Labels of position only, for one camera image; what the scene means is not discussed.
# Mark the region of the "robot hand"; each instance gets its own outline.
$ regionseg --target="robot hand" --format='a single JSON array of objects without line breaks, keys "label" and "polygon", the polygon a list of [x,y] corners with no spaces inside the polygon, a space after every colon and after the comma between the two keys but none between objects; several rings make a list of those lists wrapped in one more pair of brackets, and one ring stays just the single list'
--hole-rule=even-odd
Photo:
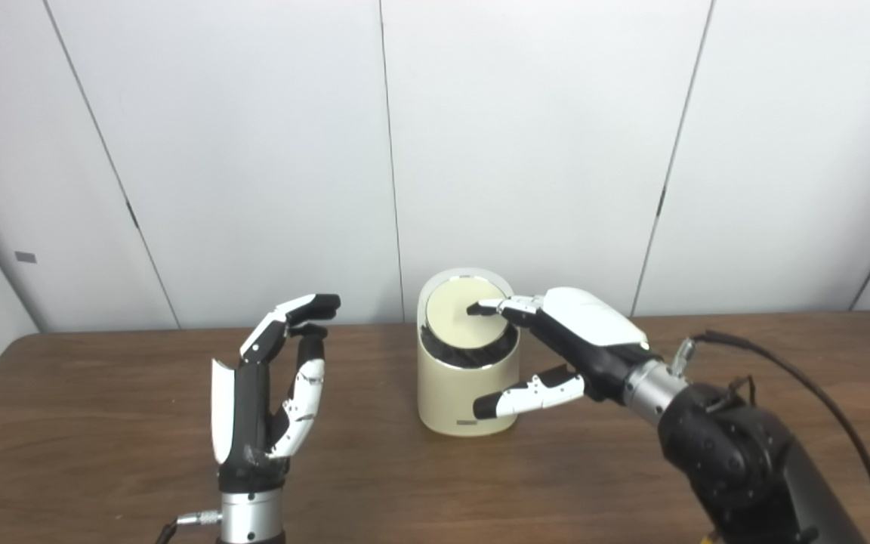
[{"label": "robot hand", "polygon": [[[310,320],[330,320],[341,299],[310,294],[280,304],[241,345],[239,367],[214,359],[211,430],[218,464],[239,468],[265,465],[294,455],[317,414],[324,379],[324,338],[328,331]],[[269,365],[288,336],[301,336],[298,371],[280,409],[269,411]]]},{"label": "robot hand", "polygon": [[556,288],[543,296],[480,300],[468,313],[501,314],[510,323],[528,327],[575,371],[560,365],[528,382],[481,397],[473,406],[479,419],[543,409],[583,395],[622,405],[633,390],[628,383],[633,369],[660,358],[649,351],[643,331],[582,289]]}]

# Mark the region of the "silver cylindrical wrist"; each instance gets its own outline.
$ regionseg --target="silver cylindrical wrist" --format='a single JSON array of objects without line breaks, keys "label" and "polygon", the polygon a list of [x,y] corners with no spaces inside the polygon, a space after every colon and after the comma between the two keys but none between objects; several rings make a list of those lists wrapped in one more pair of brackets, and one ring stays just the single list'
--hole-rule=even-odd
[{"label": "silver cylindrical wrist", "polygon": [[221,493],[221,541],[263,542],[281,533],[281,493]]},{"label": "silver cylindrical wrist", "polygon": [[667,365],[660,361],[647,361],[626,378],[624,403],[656,427],[667,406],[686,386],[686,379],[673,376]]}]

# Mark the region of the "metal connector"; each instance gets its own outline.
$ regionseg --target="metal connector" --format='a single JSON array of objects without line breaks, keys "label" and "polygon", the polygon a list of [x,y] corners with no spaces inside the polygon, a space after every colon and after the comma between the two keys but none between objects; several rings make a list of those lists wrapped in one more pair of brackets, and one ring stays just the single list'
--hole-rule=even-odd
[{"label": "metal connector", "polygon": [[202,512],[190,512],[177,516],[177,524],[218,524],[222,515],[218,510],[204,510]]},{"label": "metal connector", "polygon": [[693,338],[684,338],[680,343],[680,348],[677,349],[677,354],[674,355],[674,360],[670,364],[670,372],[677,378],[683,378],[683,371],[686,371],[686,365],[693,357],[693,352],[697,351],[697,343]]}]

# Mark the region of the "robotic arm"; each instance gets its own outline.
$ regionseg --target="robotic arm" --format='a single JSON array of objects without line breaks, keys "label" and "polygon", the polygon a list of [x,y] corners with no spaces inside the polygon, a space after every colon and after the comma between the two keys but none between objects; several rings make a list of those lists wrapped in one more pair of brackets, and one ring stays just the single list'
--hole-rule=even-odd
[{"label": "robotic arm", "polygon": [[646,335],[580,289],[481,300],[469,314],[501,314],[566,359],[476,399],[480,419],[545,409],[588,396],[627,406],[656,427],[663,456],[680,469],[726,544],[865,544],[800,442],[769,411],[733,389],[688,382],[688,338],[672,364]]},{"label": "robotic arm", "polygon": [[[330,320],[335,294],[310,294],[280,304],[239,349],[233,369],[214,359],[211,434],[220,468],[221,510],[184,514],[165,527],[163,544],[179,524],[221,524],[217,544],[283,544],[281,492],[290,458],[314,423],[324,382],[324,338],[308,323]],[[297,375],[276,413],[270,413],[270,362],[289,336],[300,336]]]}]

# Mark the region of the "black fingertip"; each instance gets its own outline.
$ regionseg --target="black fingertip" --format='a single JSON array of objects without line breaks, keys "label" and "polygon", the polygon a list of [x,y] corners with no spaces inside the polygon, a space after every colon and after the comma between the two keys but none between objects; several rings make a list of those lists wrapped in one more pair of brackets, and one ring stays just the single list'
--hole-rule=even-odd
[{"label": "black fingertip", "polygon": [[337,310],[341,307],[341,296],[336,294],[318,293],[314,295],[311,304],[318,308]]},{"label": "black fingertip", "polygon": [[318,293],[314,299],[300,308],[287,313],[288,323],[303,323],[310,320],[333,320],[341,307],[341,296]]},{"label": "black fingertip", "polygon": [[305,336],[298,345],[298,368],[314,359],[324,359],[324,340],[318,336]]},{"label": "black fingertip", "polygon": [[470,304],[468,308],[465,309],[465,313],[469,314],[469,316],[484,316],[486,314],[486,308],[480,306],[479,303]]},{"label": "black fingertip", "polygon": [[498,399],[501,399],[501,391],[477,398],[472,403],[472,413],[476,419],[495,419]]}]

